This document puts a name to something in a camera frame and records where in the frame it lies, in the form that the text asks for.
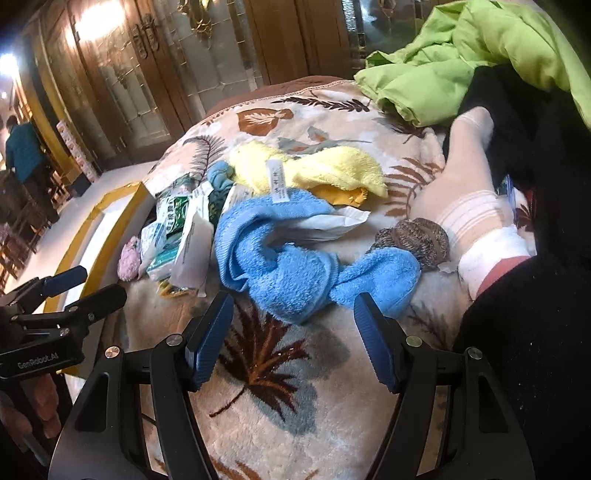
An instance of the screw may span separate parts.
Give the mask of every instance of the screw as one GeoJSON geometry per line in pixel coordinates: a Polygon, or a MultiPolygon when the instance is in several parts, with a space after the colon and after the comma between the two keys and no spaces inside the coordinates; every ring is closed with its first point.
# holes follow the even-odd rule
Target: screw
{"type": "Polygon", "coordinates": [[[121,353],[118,346],[110,346],[107,350],[105,350],[105,356],[107,358],[115,358],[117,355],[121,353]]]}
{"type": "Polygon", "coordinates": [[[474,348],[474,347],[469,348],[468,355],[470,355],[474,360],[481,360],[482,359],[482,352],[478,348],[474,348]]]}
{"type": "Polygon", "coordinates": [[[423,344],[423,341],[421,340],[420,337],[417,337],[416,335],[407,336],[407,345],[408,346],[418,347],[418,346],[421,346],[422,344],[423,344]]]}
{"type": "Polygon", "coordinates": [[[177,346],[180,345],[183,341],[183,335],[179,333],[173,333],[166,338],[166,345],[168,346],[177,346]]]}

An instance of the orange cloth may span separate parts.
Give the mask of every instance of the orange cloth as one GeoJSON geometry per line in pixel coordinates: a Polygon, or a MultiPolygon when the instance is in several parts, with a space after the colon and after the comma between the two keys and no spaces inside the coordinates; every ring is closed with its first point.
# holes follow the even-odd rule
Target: orange cloth
{"type": "Polygon", "coordinates": [[[335,186],[322,184],[310,188],[310,193],[331,205],[349,205],[359,207],[368,197],[367,189],[358,187],[354,190],[341,190],[335,186]]]}

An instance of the paper label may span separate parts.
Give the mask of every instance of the paper label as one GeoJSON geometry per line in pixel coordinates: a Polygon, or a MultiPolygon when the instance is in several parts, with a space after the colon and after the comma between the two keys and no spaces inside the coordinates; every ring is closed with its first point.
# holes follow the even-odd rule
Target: paper label
{"type": "Polygon", "coordinates": [[[230,189],[230,193],[226,198],[226,202],[223,204],[222,215],[226,213],[230,208],[238,205],[244,200],[252,198],[252,190],[244,185],[235,183],[230,189]]]}
{"type": "Polygon", "coordinates": [[[287,187],[285,186],[283,162],[278,158],[267,160],[267,176],[269,177],[269,188],[273,203],[289,202],[290,198],[287,194],[287,187]]]}

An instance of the label tag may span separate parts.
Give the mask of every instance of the label tag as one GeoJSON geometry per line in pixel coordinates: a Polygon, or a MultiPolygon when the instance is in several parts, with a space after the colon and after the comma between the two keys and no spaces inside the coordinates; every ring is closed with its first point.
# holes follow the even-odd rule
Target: label tag
{"type": "Polygon", "coordinates": [[[271,199],[273,203],[289,202],[285,186],[285,174],[283,172],[283,162],[278,158],[267,160],[267,176],[269,177],[269,188],[271,189],[271,199]]]}

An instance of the floral blanket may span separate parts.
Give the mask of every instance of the floral blanket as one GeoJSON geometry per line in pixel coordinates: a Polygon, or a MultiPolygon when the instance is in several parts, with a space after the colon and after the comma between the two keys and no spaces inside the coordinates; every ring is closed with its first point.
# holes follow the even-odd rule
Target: floral blanket
{"type": "MultiPolygon", "coordinates": [[[[177,141],[146,183],[157,188],[167,170],[179,166],[200,180],[209,166],[252,140],[298,155],[351,145],[380,163],[389,198],[370,196],[361,206],[371,211],[366,223],[336,241],[308,245],[336,252],[343,263],[362,256],[379,229],[404,218],[416,195],[444,167],[431,129],[411,129],[384,115],[353,82],[343,80],[216,113],[177,141]]],[[[127,347],[149,348],[181,332],[191,315],[205,310],[218,288],[215,267],[210,269],[205,302],[160,299],[148,280],[129,286],[124,313],[127,347]]],[[[303,326],[293,326],[260,311],[246,296],[235,299],[233,324],[212,377],[191,395],[220,478],[364,479],[397,397],[378,382],[352,311],[333,304],[303,326]]],[[[410,307],[398,321],[407,333],[445,349],[468,305],[457,274],[429,272],[422,275],[410,307]]],[[[142,405],[149,415],[150,402],[145,390],[142,405]]],[[[441,393],[423,471],[434,466],[444,404],[441,393]]],[[[146,423],[146,429],[153,466],[164,471],[154,428],[146,423]]]]}

